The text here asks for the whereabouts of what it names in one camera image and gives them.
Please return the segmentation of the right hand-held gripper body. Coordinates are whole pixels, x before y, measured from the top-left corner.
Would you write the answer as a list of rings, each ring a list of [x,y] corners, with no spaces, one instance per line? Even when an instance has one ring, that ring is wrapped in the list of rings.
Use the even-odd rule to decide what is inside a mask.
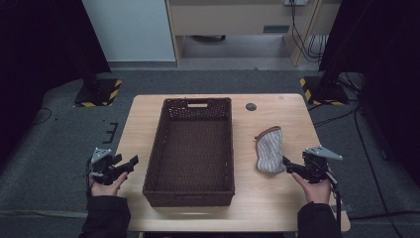
[[[302,152],[304,166],[297,173],[311,183],[320,182],[328,179],[329,176],[329,160],[341,161],[343,157],[331,150],[323,147],[306,148]]]

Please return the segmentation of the person's left hand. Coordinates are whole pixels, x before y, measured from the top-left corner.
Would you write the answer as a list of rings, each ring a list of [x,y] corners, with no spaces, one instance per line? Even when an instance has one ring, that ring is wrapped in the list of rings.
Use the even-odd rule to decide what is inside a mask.
[[[93,176],[89,177],[89,190],[92,196],[117,196],[123,182],[127,179],[128,174],[122,173],[111,184],[105,185],[94,180]]]

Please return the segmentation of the black curtain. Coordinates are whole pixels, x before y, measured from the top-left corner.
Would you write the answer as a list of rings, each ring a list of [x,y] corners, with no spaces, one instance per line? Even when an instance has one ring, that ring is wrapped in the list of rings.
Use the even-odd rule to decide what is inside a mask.
[[[319,70],[364,76],[361,101],[385,156],[420,187],[420,0],[342,0]]]
[[[109,70],[82,0],[0,0],[0,167],[47,91]]]

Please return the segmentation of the white panel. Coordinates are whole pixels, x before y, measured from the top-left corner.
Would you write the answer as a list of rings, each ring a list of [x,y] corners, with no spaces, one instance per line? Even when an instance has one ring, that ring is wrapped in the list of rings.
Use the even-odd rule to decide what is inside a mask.
[[[82,0],[107,61],[175,61],[165,0]]]

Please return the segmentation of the black yellow striped stand base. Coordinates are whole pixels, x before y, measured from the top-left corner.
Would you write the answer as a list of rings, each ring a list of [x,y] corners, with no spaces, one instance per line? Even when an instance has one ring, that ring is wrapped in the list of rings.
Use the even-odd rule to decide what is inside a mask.
[[[310,105],[346,105],[349,97],[337,83],[323,85],[321,76],[304,76],[299,79],[304,96]]]
[[[75,107],[110,106],[117,96],[122,81],[116,78],[99,79],[96,88],[82,85],[73,103]]]

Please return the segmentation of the person's right hand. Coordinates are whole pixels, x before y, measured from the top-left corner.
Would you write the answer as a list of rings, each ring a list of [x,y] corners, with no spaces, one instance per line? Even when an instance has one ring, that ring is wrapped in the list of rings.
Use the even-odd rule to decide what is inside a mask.
[[[308,202],[324,204],[329,203],[331,196],[331,184],[327,179],[317,183],[310,183],[297,173],[292,173],[291,175],[302,187]]]

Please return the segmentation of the brown woven basket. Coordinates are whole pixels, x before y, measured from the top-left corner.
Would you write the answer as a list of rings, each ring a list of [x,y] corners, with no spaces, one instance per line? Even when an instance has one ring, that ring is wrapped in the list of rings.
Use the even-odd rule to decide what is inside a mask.
[[[229,97],[163,102],[143,195],[152,207],[231,204],[235,179]]]

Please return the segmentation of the beige wooden cabinet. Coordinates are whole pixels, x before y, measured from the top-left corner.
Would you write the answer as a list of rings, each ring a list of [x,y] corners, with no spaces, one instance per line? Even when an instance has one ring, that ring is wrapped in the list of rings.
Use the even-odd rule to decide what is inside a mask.
[[[165,0],[175,58],[187,36],[262,35],[264,25],[289,25],[279,34],[294,65],[312,36],[330,34],[342,0]]]

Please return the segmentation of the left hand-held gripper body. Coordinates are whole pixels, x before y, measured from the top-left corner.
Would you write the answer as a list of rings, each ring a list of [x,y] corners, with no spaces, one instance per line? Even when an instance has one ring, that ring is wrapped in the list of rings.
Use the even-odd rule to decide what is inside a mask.
[[[96,148],[94,150],[90,159],[89,173],[95,181],[111,184],[124,172],[122,166],[117,167],[117,164],[114,164],[114,157],[110,149]]]

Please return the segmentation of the grey cabinet label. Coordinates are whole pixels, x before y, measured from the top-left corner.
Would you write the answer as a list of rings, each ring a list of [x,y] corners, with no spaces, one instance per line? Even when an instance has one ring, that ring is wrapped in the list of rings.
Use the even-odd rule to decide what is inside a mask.
[[[289,29],[289,25],[264,25],[262,31],[265,34],[287,34]]]

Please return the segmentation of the grey striped cloth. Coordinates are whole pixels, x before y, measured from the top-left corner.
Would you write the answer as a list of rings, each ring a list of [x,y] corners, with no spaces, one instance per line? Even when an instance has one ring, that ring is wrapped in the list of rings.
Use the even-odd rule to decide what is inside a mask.
[[[285,170],[282,130],[279,126],[270,127],[256,136],[256,152],[259,171],[279,174]]]

